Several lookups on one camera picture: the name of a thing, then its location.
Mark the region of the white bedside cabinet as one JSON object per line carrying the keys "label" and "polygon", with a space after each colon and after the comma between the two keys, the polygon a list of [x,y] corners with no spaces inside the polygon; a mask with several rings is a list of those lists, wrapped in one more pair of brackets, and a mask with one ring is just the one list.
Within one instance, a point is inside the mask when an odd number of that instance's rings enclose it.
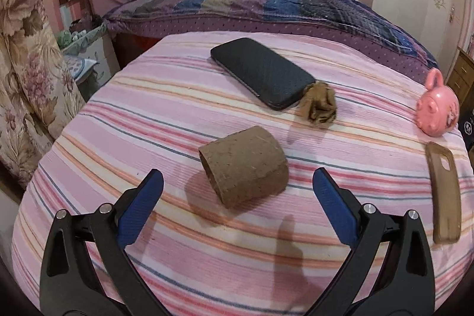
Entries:
{"label": "white bedside cabinet", "polygon": [[62,53],[85,101],[121,70],[105,24],[79,33]]}

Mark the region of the purple dotted bed skirt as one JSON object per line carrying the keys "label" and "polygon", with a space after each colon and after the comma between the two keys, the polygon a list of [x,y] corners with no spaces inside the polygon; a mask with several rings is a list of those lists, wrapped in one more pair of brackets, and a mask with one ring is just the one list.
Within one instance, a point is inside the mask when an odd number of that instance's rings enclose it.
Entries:
{"label": "purple dotted bed skirt", "polygon": [[395,48],[382,45],[374,38],[314,24],[257,22],[234,17],[201,15],[165,17],[138,22],[113,22],[106,19],[105,25],[111,34],[123,34],[126,40],[135,39],[136,48],[142,51],[148,50],[170,34],[204,31],[263,32],[305,35],[342,43],[420,84],[425,81],[429,70],[439,66],[434,57],[417,43],[413,44],[415,53],[404,54]]}

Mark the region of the pink striped bed sheet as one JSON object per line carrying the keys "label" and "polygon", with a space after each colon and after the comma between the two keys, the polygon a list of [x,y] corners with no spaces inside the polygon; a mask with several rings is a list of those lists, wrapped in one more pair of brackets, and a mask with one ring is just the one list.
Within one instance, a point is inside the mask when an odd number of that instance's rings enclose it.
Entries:
{"label": "pink striped bed sheet", "polygon": [[323,168],[361,203],[415,210],[433,234],[425,88],[340,43],[285,34],[254,40],[335,93],[315,125],[275,111],[212,59],[239,32],[168,36],[86,103],[39,161],[12,239],[14,278],[34,305],[55,214],[91,213],[153,169],[161,198],[127,253],[174,315],[302,315],[342,266],[342,244],[313,192]]}

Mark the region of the plaid blue purple quilt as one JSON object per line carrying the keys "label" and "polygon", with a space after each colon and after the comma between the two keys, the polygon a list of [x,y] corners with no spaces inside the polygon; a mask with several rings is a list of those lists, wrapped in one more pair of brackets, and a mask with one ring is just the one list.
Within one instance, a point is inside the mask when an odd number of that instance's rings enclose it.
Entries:
{"label": "plaid blue purple quilt", "polygon": [[130,0],[105,14],[110,27],[177,17],[230,17],[257,23],[334,28],[437,67],[435,57],[401,27],[357,0]]}

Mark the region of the pink cartoon mug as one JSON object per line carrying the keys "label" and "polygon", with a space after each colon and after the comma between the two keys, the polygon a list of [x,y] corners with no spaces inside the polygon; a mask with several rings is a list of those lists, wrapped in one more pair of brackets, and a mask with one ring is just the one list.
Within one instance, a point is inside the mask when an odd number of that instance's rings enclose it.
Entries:
{"label": "pink cartoon mug", "polygon": [[451,131],[459,121],[459,100],[443,83],[443,75],[432,68],[426,78],[426,91],[416,103],[414,122],[426,135],[439,137]]}

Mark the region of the brown paper roll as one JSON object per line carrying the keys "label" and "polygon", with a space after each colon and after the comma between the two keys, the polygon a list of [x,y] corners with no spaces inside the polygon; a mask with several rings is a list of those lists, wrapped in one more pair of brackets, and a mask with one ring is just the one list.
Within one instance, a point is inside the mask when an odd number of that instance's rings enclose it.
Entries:
{"label": "brown paper roll", "polygon": [[289,166],[273,135],[254,126],[198,149],[211,187],[226,208],[281,193],[289,182]]}

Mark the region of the floral beige curtain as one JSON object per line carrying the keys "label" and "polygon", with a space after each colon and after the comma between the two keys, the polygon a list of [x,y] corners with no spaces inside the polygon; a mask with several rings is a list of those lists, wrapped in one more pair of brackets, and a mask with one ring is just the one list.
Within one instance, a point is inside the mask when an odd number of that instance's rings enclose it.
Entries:
{"label": "floral beige curtain", "polygon": [[43,0],[1,0],[1,164],[22,188],[83,106]]}

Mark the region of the crumpled brown paper wad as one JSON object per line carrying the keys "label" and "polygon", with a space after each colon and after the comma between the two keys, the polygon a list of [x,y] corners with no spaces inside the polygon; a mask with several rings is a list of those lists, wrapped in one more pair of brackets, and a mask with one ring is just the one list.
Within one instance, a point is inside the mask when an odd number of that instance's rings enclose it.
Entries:
{"label": "crumpled brown paper wad", "polygon": [[308,85],[298,105],[300,117],[314,126],[328,125],[337,117],[335,91],[327,83]]}

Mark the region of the black phone wallet case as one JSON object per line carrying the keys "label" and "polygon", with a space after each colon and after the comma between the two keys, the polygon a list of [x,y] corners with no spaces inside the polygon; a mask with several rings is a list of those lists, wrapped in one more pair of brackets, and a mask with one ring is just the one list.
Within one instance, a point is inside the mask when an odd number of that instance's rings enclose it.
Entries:
{"label": "black phone wallet case", "polygon": [[315,79],[306,70],[253,39],[211,49],[211,58],[269,108],[282,111],[301,100]]}

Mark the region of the wooden desk with drawers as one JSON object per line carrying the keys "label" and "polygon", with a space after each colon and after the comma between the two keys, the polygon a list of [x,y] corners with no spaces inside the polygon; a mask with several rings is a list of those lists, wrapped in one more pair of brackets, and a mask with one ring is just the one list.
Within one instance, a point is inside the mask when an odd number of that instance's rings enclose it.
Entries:
{"label": "wooden desk with drawers", "polygon": [[473,110],[474,62],[473,58],[458,49],[457,59],[448,77],[447,85],[455,92],[459,100],[459,114],[468,114]]}

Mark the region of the black shopping bag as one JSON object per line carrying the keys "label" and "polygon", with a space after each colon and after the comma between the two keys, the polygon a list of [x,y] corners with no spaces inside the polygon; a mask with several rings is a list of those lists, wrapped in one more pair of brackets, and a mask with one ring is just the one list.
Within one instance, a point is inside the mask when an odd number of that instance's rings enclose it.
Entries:
{"label": "black shopping bag", "polygon": [[474,115],[473,112],[466,113],[459,119],[459,131],[463,137],[465,147],[469,152],[474,144]]}

